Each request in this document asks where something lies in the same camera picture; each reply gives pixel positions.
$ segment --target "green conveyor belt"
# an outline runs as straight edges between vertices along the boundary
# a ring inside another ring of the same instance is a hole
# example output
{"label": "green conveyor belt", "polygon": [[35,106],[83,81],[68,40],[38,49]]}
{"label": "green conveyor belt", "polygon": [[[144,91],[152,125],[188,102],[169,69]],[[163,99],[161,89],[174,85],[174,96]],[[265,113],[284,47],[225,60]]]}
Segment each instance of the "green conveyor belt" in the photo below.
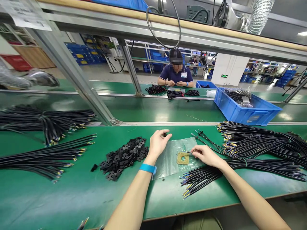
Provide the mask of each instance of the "green conveyor belt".
{"label": "green conveyor belt", "polygon": [[[96,143],[68,168],[56,184],[42,176],[18,170],[0,170],[1,177],[1,229],[77,229],[89,217],[86,228],[106,224],[115,207],[136,175],[141,162],[123,171],[117,182],[107,181],[102,171],[90,172],[93,164],[105,160],[110,151],[137,136],[149,138],[162,126],[89,127],[67,137],[67,141],[97,133]],[[223,138],[214,126],[169,126],[171,140],[190,137],[200,128],[215,143]],[[307,126],[267,126],[267,129],[293,131],[307,138]],[[12,132],[0,132],[0,156],[42,148],[34,140]],[[237,173],[265,198],[307,191],[307,183],[287,179],[267,172],[239,169]],[[182,200],[185,187],[180,187],[181,173],[152,181],[149,186],[144,219],[180,215],[239,203],[234,190],[223,177],[196,194]]]}

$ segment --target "flexible duct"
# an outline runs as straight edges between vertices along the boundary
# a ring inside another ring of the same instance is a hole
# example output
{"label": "flexible duct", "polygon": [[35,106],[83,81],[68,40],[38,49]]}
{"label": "flexible duct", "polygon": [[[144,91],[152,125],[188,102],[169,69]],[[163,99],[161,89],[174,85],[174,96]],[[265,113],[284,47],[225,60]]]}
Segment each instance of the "flexible duct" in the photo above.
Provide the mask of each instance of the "flexible duct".
{"label": "flexible duct", "polygon": [[259,35],[264,28],[274,0],[256,0],[253,5],[253,13],[250,18],[247,32]]}
{"label": "flexible duct", "polygon": [[59,86],[59,81],[40,69],[31,69],[25,76],[14,76],[0,59],[0,86],[6,89],[26,89],[34,85]]}

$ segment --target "white plastic bag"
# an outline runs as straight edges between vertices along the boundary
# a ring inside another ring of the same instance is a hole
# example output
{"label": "white plastic bag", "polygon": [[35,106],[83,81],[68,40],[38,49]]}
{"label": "white plastic bag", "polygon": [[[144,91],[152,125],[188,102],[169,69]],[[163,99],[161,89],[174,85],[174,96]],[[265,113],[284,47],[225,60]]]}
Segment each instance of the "white plastic bag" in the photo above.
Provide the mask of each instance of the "white plastic bag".
{"label": "white plastic bag", "polygon": [[207,97],[215,98],[216,90],[207,91]]}

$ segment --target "blue watch strap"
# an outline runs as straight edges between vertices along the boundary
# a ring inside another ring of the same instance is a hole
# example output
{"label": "blue watch strap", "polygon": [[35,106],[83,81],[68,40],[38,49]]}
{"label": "blue watch strap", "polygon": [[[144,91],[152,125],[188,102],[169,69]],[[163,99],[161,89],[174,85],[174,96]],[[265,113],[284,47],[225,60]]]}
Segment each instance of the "blue watch strap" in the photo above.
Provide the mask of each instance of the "blue watch strap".
{"label": "blue watch strap", "polygon": [[154,174],[156,174],[157,167],[147,165],[147,164],[142,164],[141,167],[140,167],[140,170],[147,171],[147,172],[152,173],[154,175]]}

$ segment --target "wrist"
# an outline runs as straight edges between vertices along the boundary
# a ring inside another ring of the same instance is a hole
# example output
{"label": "wrist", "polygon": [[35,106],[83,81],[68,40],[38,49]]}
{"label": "wrist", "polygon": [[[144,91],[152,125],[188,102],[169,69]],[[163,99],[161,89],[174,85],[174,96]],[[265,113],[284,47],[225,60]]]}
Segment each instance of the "wrist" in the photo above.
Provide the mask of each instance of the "wrist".
{"label": "wrist", "polygon": [[154,166],[156,164],[157,158],[153,156],[147,156],[144,160],[144,164]]}

